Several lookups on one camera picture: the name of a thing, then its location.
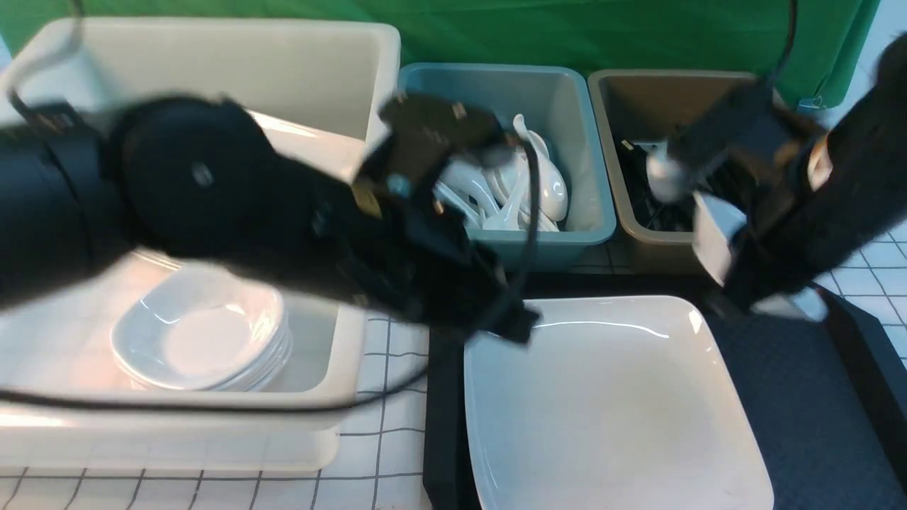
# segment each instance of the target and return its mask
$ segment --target white spoon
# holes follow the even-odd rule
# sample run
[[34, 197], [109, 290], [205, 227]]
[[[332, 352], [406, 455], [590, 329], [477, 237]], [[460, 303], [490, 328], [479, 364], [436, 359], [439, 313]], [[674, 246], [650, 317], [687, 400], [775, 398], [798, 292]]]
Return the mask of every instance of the white spoon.
[[544, 139], [536, 133], [535, 131], [529, 131], [526, 128], [526, 118], [522, 116], [522, 113], [517, 114], [513, 117], [513, 130], [520, 135], [520, 138], [528, 140], [532, 144], [532, 148], [539, 154], [539, 157], [544, 157], [545, 159], [551, 159], [551, 153], [548, 152], [548, 145], [545, 144]]
[[480, 229], [484, 224], [483, 216], [480, 216], [478, 212], [475, 211], [465, 200], [460, 198], [460, 195], [456, 194], [453, 190], [447, 187], [443, 182], [438, 182], [434, 186], [434, 197], [439, 201], [446, 203], [451, 207], [455, 207], [458, 211], [463, 213], [463, 222], [466, 223], [467, 227], [472, 227], [475, 229]]
[[482, 170], [462, 160], [452, 160], [441, 174], [441, 182], [454, 192], [471, 197], [488, 216], [493, 216], [501, 207], [494, 200]]
[[[520, 223], [523, 230], [529, 229], [529, 214], [520, 209]], [[545, 213], [539, 215], [539, 232], [560, 232], [561, 229]]]
[[485, 220], [482, 228], [485, 230], [519, 230], [520, 203], [522, 203], [528, 192], [529, 172], [521, 169], [510, 198], [504, 203], [500, 212]]
[[[520, 136], [528, 140], [535, 149], [539, 157], [539, 192], [541, 193], [541, 211], [552, 221], [561, 221], [567, 217], [569, 198], [567, 196], [567, 186], [564, 183], [561, 172], [558, 171], [554, 163], [551, 162], [548, 147], [544, 140], [536, 132], [526, 131], [525, 121], [522, 115], [517, 115], [513, 119], [514, 130], [520, 133]], [[528, 168], [526, 154], [517, 151], [511, 160], [497, 169], [494, 169], [488, 175], [489, 187], [492, 189], [494, 198], [503, 203], [510, 197], [510, 191], [516, 184], [517, 169]], [[529, 198], [523, 201], [521, 209], [524, 213], [529, 213]]]

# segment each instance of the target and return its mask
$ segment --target wire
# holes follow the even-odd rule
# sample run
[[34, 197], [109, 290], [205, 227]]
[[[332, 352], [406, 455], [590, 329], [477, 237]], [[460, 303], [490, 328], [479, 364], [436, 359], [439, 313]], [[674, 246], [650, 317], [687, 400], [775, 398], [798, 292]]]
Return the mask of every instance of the wire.
[[22, 88], [22, 84], [35, 74], [74, 56], [82, 46], [85, 8], [82, 4], [82, 0], [69, 0], [69, 4], [73, 11], [73, 30], [70, 31], [69, 35], [66, 37], [63, 47], [54, 53], [45, 54], [40, 58], [35, 58], [30, 62], [26, 62], [21, 67], [14, 68], [14, 70], [11, 71], [13, 77], [9, 80], [6, 98], [16, 112], [22, 115], [22, 118], [30, 124], [36, 123], [40, 119], [39, 115], [35, 113], [32, 107], [25, 103], [19, 95], [19, 89]]
[[471, 341], [476, 333], [490, 329], [500, 317], [504, 315], [507, 309], [515, 300], [520, 299], [520, 294], [529, 278], [529, 272], [535, 261], [536, 249], [539, 238], [539, 212], [541, 207], [541, 192], [539, 184], [541, 174], [539, 172], [539, 156], [532, 147], [532, 144], [520, 139], [519, 136], [510, 137], [513, 144], [522, 147], [529, 163], [529, 180], [530, 180], [530, 215], [529, 231], [527, 232], [526, 242], [523, 245], [520, 268], [514, 275], [512, 282], [507, 288], [497, 296], [492, 305], [466, 329], [467, 332], [460, 335], [461, 338], [449, 338], [450, 347], [443, 351], [435, 358], [429, 358], [425, 365], [414, 371], [408, 377], [403, 378], [393, 387], [380, 393], [364, 398], [352, 398], [346, 401], [340, 401], [333, 404], [323, 404], [317, 406], [233, 406], [233, 405], [205, 405], [205, 404], [177, 404], [177, 403], [151, 403], [151, 402], [116, 402], [105, 400], [90, 400], [73, 397], [50, 397], [37, 393], [14, 391], [0, 388], [0, 400], [13, 404], [24, 404], [27, 406], [57, 407], [62, 409], [78, 409], [86, 411], [116, 411], [116, 412], [157, 412], [157, 413], [217, 413], [217, 414], [288, 414], [288, 415], [311, 415], [336, 413], [348, 411], [358, 407], [368, 406], [380, 402], [386, 397], [391, 397], [412, 386], [415, 382], [424, 378], [432, 370], [442, 366], [460, 355], [463, 351], [463, 345]]
[[788, 0], [788, 6], [790, 8], [790, 17], [787, 22], [787, 41], [785, 42], [785, 49], [781, 53], [781, 58], [778, 59], [778, 63], [775, 64], [775, 69], [773, 69], [766, 78], [766, 83], [772, 87], [775, 86], [778, 77], [781, 76], [781, 73], [784, 71], [785, 67], [787, 67], [787, 61], [790, 60], [791, 52], [794, 50], [796, 18], [797, 11], [799, 11], [799, 5], [797, 4], [797, 0]]

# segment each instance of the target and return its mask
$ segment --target teal bin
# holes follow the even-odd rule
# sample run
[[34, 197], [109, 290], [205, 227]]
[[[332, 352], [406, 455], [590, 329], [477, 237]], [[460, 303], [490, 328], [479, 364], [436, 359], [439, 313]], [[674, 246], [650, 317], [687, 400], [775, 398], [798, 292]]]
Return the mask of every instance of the teal bin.
[[[498, 64], [410, 64], [397, 86], [481, 106], [505, 127], [522, 113], [529, 129], [545, 139], [563, 173], [570, 208], [560, 232], [540, 232], [535, 270], [568, 269], [589, 246], [614, 234], [617, 217], [608, 185], [595, 115], [586, 81], [562, 67]], [[526, 232], [470, 230], [491, 247], [507, 269], [520, 260]]]

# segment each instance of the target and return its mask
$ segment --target black mat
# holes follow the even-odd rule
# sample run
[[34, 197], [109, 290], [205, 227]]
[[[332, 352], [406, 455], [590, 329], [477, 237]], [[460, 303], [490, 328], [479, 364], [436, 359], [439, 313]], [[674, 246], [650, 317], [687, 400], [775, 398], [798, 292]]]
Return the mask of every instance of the black mat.
[[775, 509], [888, 510], [907, 497], [820, 326], [707, 317], [775, 489]]
[[[526, 297], [667, 294], [706, 311], [712, 289], [707, 280], [687, 277], [542, 275], [531, 280]], [[907, 371], [878, 321], [866, 318], [846, 303], [833, 308], [825, 325], [707, 315], [766, 462], [776, 510], [907, 510], [896, 475], [907, 469], [900, 463], [896, 470], [889, 460], [905, 450], [907, 405], [899, 403], [907, 402]], [[439, 339], [430, 349], [432, 355], [447, 346]], [[462, 360], [430, 375], [428, 384], [425, 489], [435, 510], [478, 510]]]

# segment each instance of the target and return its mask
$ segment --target white square plate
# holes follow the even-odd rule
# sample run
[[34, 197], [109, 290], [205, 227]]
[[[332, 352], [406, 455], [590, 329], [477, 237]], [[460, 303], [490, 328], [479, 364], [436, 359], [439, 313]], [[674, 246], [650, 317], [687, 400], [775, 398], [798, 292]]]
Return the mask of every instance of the white square plate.
[[699, 311], [664, 296], [531, 301], [528, 348], [466, 350], [484, 510], [770, 510], [766, 466]]

